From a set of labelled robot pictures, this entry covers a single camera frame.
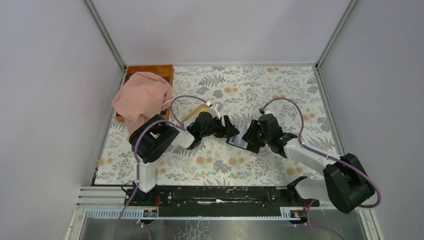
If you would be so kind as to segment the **black card holder wallet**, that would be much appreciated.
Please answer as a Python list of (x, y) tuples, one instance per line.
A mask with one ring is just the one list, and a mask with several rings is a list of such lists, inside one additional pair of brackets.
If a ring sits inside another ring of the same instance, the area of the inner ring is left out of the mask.
[(239, 131), (239, 134), (228, 138), (226, 140), (226, 143), (233, 147), (258, 154), (261, 149), (260, 145), (248, 143), (245, 140), (243, 140), (243, 136), (247, 133), (248, 130), (244, 127), (239, 127), (239, 126), (236, 126), (236, 129)]

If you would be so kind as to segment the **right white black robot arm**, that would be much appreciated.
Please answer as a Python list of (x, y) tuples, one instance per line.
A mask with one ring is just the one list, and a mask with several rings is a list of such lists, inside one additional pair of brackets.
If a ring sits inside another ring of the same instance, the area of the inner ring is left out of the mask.
[(363, 203), (378, 192), (355, 155), (334, 158), (301, 144), (299, 136), (282, 130), (272, 113), (252, 120), (242, 140), (255, 151), (268, 146), (273, 153), (297, 160), (321, 174), (322, 179), (301, 176), (287, 185), (286, 198), (293, 206), (305, 200), (325, 201), (348, 214), (364, 207)]

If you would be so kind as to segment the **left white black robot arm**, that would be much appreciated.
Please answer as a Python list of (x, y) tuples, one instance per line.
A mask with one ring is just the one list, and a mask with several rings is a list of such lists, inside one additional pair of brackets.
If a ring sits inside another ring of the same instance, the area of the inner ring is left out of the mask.
[(192, 150), (205, 137), (230, 139), (239, 134), (227, 115), (219, 117), (202, 111), (184, 127), (173, 124), (160, 114), (154, 115), (133, 131), (128, 140), (137, 164), (136, 199), (144, 206), (154, 202), (158, 160), (171, 145)]

